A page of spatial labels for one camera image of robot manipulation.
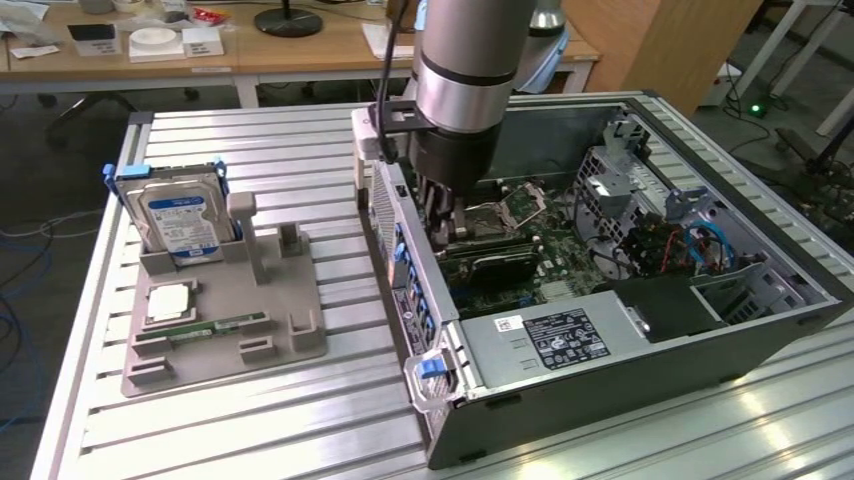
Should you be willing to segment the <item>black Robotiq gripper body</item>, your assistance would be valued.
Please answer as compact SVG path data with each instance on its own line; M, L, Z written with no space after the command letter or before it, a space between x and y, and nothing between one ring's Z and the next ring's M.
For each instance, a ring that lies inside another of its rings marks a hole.
M456 197L466 196L491 168L500 129L498 124L471 134L442 129L416 131L411 162L418 174Z

